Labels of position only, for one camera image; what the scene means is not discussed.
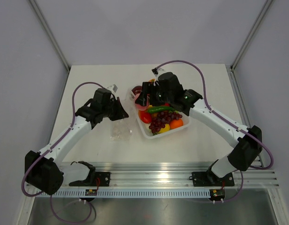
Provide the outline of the pink peach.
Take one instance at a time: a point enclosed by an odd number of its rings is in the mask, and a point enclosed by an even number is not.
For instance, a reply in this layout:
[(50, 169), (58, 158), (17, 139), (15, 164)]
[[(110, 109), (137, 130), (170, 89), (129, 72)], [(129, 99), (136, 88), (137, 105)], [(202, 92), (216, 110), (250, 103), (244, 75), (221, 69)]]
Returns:
[(136, 103), (136, 99), (139, 97), (139, 93), (135, 95), (135, 98), (134, 98), (134, 105), (135, 105), (135, 108), (137, 110), (140, 110), (140, 111), (145, 111), (149, 108), (149, 102), (147, 102), (147, 105), (146, 106), (141, 106), (140, 104), (137, 104)]

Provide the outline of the green chili pepper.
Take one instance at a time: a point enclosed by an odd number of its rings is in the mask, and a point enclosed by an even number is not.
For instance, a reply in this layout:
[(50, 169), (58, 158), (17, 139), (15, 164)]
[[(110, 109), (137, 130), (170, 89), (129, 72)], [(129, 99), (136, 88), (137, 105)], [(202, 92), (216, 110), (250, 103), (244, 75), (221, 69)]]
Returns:
[(153, 114), (153, 113), (159, 113), (159, 112), (163, 112), (163, 111), (175, 111), (174, 108), (170, 107), (170, 106), (153, 106), (149, 109), (147, 109), (147, 112), (150, 113), (150, 114)]

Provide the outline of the clear zip top bag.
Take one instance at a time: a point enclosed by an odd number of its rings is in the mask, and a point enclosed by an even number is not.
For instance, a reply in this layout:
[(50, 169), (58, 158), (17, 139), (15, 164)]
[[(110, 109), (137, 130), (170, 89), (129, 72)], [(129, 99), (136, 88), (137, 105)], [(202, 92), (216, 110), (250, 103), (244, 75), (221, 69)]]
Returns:
[(128, 142), (133, 134), (133, 123), (135, 114), (133, 109), (133, 97), (128, 90), (123, 99), (120, 100), (124, 110), (129, 115), (128, 118), (117, 120), (111, 123), (111, 141)]

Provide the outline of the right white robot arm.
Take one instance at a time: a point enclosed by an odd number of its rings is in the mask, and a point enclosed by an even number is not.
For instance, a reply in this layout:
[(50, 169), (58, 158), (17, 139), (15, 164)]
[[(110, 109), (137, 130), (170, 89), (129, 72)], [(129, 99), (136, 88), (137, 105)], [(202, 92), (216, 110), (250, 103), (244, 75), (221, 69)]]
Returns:
[(249, 128), (212, 110), (201, 94), (184, 89), (172, 72), (159, 75), (155, 82), (143, 82), (135, 103), (140, 106), (168, 103), (176, 111), (208, 126), (233, 148), (231, 153), (216, 160), (203, 173), (203, 179), (212, 186), (219, 185), (231, 172), (246, 171), (262, 151), (260, 128)]

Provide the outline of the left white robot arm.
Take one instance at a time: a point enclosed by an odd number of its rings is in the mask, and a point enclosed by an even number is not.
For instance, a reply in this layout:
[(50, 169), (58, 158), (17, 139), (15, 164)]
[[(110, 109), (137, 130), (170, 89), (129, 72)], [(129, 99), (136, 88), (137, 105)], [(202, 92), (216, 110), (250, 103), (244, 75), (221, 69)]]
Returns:
[(74, 111), (71, 124), (54, 141), (38, 152), (27, 153), (22, 183), (28, 183), (48, 195), (55, 194), (62, 185), (98, 185), (101, 178), (93, 165), (84, 161), (69, 166), (61, 166), (61, 163), (79, 140), (103, 119), (116, 121), (128, 117), (112, 87), (97, 89), (93, 98)]

